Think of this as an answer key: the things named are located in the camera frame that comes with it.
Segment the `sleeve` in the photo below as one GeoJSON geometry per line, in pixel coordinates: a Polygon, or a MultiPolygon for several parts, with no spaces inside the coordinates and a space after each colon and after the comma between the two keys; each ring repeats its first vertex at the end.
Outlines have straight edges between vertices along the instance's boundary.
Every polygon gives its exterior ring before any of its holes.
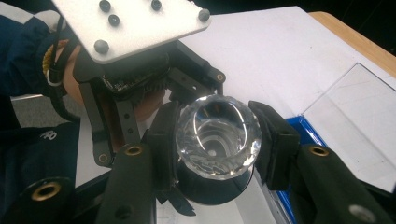
{"type": "Polygon", "coordinates": [[[59,18],[55,11],[33,15],[0,2],[0,94],[48,95],[42,62],[59,18]]]}

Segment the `black screw head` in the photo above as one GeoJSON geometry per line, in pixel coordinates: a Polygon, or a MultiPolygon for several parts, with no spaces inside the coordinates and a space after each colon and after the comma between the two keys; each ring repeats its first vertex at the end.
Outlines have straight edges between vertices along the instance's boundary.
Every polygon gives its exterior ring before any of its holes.
{"type": "Polygon", "coordinates": [[[152,0],[151,1],[151,7],[152,7],[152,9],[154,9],[156,11],[160,10],[162,5],[163,4],[159,0],[152,0]]]}
{"type": "Polygon", "coordinates": [[[118,26],[120,24],[120,18],[116,15],[110,15],[108,16],[108,22],[110,22],[112,26],[118,26]]]}
{"type": "Polygon", "coordinates": [[[207,21],[210,18],[210,11],[207,9],[202,9],[201,11],[199,11],[198,14],[198,19],[200,21],[207,21]]]}
{"type": "Polygon", "coordinates": [[[109,12],[111,9],[111,4],[107,0],[102,0],[99,2],[99,7],[104,12],[109,12]]]}
{"type": "Polygon", "coordinates": [[[98,52],[100,54],[106,54],[106,53],[108,53],[108,50],[110,49],[110,47],[108,46],[108,44],[105,40],[96,40],[93,47],[95,48],[96,52],[98,52]]]}

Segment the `clear glass object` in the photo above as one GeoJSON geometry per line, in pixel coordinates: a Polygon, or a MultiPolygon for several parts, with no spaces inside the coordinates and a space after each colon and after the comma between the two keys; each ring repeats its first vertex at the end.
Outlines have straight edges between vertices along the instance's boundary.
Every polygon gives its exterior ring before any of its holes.
{"type": "Polygon", "coordinates": [[[192,171],[226,180],[256,160],[262,132],[251,110],[233,97],[210,95],[187,106],[177,123],[177,153],[192,171]]]}

